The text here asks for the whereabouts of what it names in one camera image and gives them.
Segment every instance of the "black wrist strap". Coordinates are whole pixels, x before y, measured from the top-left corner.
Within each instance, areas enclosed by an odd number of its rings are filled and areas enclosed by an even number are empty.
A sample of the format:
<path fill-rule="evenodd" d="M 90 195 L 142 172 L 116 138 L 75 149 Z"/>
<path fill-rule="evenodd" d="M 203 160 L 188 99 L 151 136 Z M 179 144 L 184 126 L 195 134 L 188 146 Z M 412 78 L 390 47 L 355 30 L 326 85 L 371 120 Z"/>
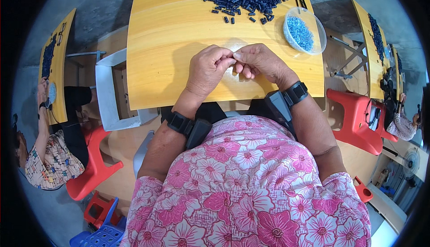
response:
<path fill-rule="evenodd" d="M 40 111 L 40 108 L 42 108 L 42 107 L 46 108 L 46 105 L 45 105 L 45 103 L 44 103 L 44 102 L 42 102 L 42 103 L 39 105 L 39 109 L 37 110 L 37 119 L 40 119 L 39 111 Z"/>
<path fill-rule="evenodd" d="M 186 138 L 190 136 L 191 130 L 193 129 L 195 123 L 193 120 L 186 118 L 177 111 L 170 112 L 166 116 L 166 120 L 167 126 L 169 128 L 180 134 L 183 134 Z"/>
<path fill-rule="evenodd" d="M 307 87 L 304 83 L 297 81 L 290 88 L 282 92 L 288 107 L 299 103 L 308 96 Z"/>

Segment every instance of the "wrist-worn device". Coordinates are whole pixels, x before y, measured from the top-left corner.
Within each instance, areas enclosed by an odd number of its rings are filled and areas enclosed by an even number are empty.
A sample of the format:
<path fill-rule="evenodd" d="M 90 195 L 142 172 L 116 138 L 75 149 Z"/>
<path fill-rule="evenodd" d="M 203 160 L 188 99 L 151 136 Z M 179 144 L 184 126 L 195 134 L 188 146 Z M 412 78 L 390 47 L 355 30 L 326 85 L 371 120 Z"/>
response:
<path fill-rule="evenodd" d="M 183 134 L 187 138 L 187 143 L 185 145 L 187 150 L 199 146 L 212 129 L 212 124 L 208 121 L 204 119 L 193 121 L 177 111 L 170 112 L 166 120 L 169 128 Z"/>
<path fill-rule="evenodd" d="M 37 119 L 40 119 L 39 110 L 40 110 L 40 108 L 42 108 L 42 107 L 44 107 L 44 108 L 46 108 L 46 109 L 52 108 L 52 104 L 51 104 L 51 105 L 49 105 L 49 97 L 46 99 L 46 101 L 45 101 L 45 102 L 40 103 L 40 105 L 39 105 L 39 109 L 37 110 Z"/>
<path fill-rule="evenodd" d="M 275 115 L 277 122 L 286 127 L 293 136 L 296 137 L 289 108 L 299 103 L 307 96 L 307 87 L 304 83 L 298 81 L 283 92 L 279 90 L 269 92 L 264 100 Z M 212 124 L 208 121 L 204 119 L 193 121 L 177 111 L 170 111 L 166 120 L 169 128 L 183 134 L 187 138 L 187 143 L 185 145 L 187 150 L 199 146 L 212 129 Z"/>
<path fill-rule="evenodd" d="M 296 140 L 290 108 L 306 98 L 308 94 L 306 85 L 298 81 L 287 90 L 269 92 L 264 98 L 267 106 L 275 115 L 277 122 L 286 127 Z"/>

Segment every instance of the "red plastic stool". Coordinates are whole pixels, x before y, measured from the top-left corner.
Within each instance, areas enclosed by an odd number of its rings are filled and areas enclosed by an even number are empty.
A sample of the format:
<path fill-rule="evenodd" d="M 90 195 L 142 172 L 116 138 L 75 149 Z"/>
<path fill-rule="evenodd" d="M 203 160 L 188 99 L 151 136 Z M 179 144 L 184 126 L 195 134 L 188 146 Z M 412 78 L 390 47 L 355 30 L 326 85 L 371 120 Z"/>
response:
<path fill-rule="evenodd" d="M 370 110 L 369 97 L 329 88 L 327 98 L 339 102 L 344 107 L 344 123 L 340 131 L 333 131 L 335 138 L 374 155 L 379 155 L 382 152 L 380 133 L 371 130 L 366 123 L 366 109 Z"/>
<path fill-rule="evenodd" d="M 385 121 L 385 114 L 387 113 L 386 106 L 380 102 L 376 102 L 375 107 L 381 109 L 381 116 L 379 117 L 378 126 L 376 127 L 375 132 L 385 139 L 389 139 L 392 142 L 397 142 L 399 140 L 399 137 L 391 133 L 388 133 L 385 130 L 384 121 Z"/>
<path fill-rule="evenodd" d="M 83 199 L 104 180 L 124 167 L 121 161 L 107 167 L 101 157 L 100 142 L 110 131 L 106 132 L 103 126 L 98 126 L 94 130 L 83 130 L 83 133 L 88 145 L 88 165 L 81 175 L 68 180 L 66 183 L 69 196 L 76 201 Z"/>
<path fill-rule="evenodd" d="M 113 198 L 109 202 L 106 202 L 105 200 L 102 199 L 102 197 L 99 196 L 99 191 L 96 191 L 92 199 L 89 201 L 88 207 L 85 209 L 85 212 L 83 213 L 83 218 L 87 223 L 92 223 L 96 228 L 100 228 L 100 226 L 105 221 L 106 216 L 110 208 L 114 204 L 114 202 L 115 200 Z M 93 206 L 95 209 L 94 217 L 89 214 L 89 211 Z M 121 216 L 118 216 L 114 211 L 110 219 L 110 222 L 113 225 L 117 225 L 120 220 L 121 220 Z"/>
<path fill-rule="evenodd" d="M 364 185 L 364 183 L 355 176 L 355 180 L 359 185 L 354 185 L 357 190 L 358 196 L 363 203 L 369 202 L 373 198 L 372 192 Z"/>

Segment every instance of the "eyeglasses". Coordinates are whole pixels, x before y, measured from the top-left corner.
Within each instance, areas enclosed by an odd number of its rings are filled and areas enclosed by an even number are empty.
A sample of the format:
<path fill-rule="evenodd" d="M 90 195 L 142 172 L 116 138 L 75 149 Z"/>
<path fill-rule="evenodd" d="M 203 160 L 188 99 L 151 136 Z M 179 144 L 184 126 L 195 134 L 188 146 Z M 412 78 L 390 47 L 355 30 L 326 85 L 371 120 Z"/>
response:
<path fill-rule="evenodd" d="M 63 25 L 61 26 L 61 30 L 58 33 L 58 42 L 57 42 L 57 46 L 60 46 L 61 41 L 63 40 L 63 31 L 66 28 L 66 22 L 63 23 Z"/>

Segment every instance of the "blue plastic stool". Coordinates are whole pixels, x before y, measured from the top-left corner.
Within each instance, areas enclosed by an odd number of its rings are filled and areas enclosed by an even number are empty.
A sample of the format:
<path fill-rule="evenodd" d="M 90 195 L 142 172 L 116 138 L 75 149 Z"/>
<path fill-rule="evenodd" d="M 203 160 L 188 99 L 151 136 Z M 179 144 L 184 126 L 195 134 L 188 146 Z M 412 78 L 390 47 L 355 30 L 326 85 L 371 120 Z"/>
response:
<path fill-rule="evenodd" d="M 110 218 L 114 213 L 115 207 L 118 204 L 118 198 L 115 198 L 114 204 L 110 207 L 105 221 L 94 233 L 84 231 L 70 239 L 69 244 L 71 247 L 109 247 L 116 246 L 117 243 L 123 239 L 124 231 L 126 229 L 127 218 L 122 217 L 118 225 L 110 223 Z"/>

